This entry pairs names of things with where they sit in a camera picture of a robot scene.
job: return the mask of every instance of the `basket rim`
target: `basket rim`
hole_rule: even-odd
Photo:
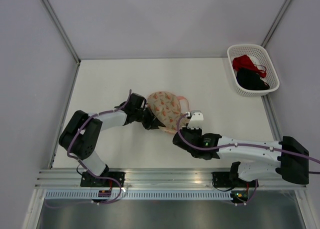
[[[268,62],[270,63],[271,65],[271,69],[273,71],[273,74],[275,75],[275,79],[276,79],[276,86],[275,88],[272,88],[272,89],[268,89],[268,90],[248,90],[248,89],[245,89],[243,88],[241,85],[239,85],[238,81],[237,81],[237,78],[236,78],[236,74],[235,74],[235,70],[232,66],[232,61],[231,61],[231,58],[230,58],[230,53],[229,51],[232,49],[232,48],[235,48],[235,47],[255,47],[255,48],[259,48],[261,51],[263,51],[267,57],[267,60]],[[232,71],[232,75],[233,75],[233,79],[235,81],[235,84],[238,88],[240,88],[241,90],[243,90],[244,92],[246,93],[254,93],[254,94],[266,94],[266,93],[272,93],[274,91],[276,91],[279,86],[280,86],[280,81],[279,81],[279,78],[278,78],[278,75],[277,75],[277,72],[275,70],[275,67],[270,59],[270,56],[267,52],[267,50],[260,46],[260,45],[257,45],[257,44],[235,44],[235,45],[231,45],[229,46],[229,48],[227,49],[226,51],[227,55],[228,55],[228,60],[229,60],[229,64],[230,64],[230,68],[231,68],[231,71]]]

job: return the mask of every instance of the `white wall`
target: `white wall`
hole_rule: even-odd
[[[284,135],[295,137],[320,159],[320,3],[294,0],[267,47],[280,79],[271,95]],[[310,162],[311,171],[320,165]],[[308,187],[320,214],[320,176]]]
[[[226,56],[261,44],[284,0],[50,0],[81,59]]]
[[[0,228],[21,228],[75,62],[39,0],[0,0]]]

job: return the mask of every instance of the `beige cloth with orange print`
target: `beige cloth with orange print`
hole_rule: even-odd
[[[180,101],[182,100],[186,100],[187,111],[190,111],[189,102],[183,96],[176,96],[167,91],[157,91],[148,97],[148,107],[156,118],[165,125],[165,127],[159,126],[159,129],[170,134],[177,133],[178,119],[186,113],[186,111],[181,112]],[[180,129],[185,127],[188,122],[189,119],[182,118],[180,121]]]

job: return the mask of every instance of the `white laundry basket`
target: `white laundry basket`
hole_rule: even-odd
[[[243,97],[260,97],[264,96],[268,93],[274,92],[279,88],[280,82],[277,76],[276,70],[274,65],[271,62],[271,59],[266,51],[262,46],[255,45],[255,44],[239,44],[239,45],[232,45],[227,50],[227,55],[230,63],[230,68],[232,70],[231,74],[232,77],[232,84],[234,89],[238,94]],[[234,58],[247,55],[250,57],[253,64],[262,65],[266,68],[266,77],[263,80],[269,84],[270,89],[268,90],[248,90],[243,88],[239,85],[237,78],[236,78],[236,71],[233,69],[232,61]]]

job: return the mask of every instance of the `ventilation grille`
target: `ventilation grille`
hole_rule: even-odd
[[[118,195],[113,189],[110,199]],[[99,190],[47,190],[46,199],[103,199],[98,196]],[[122,192],[123,200],[231,200],[230,192],[209,190],[130,190]]]

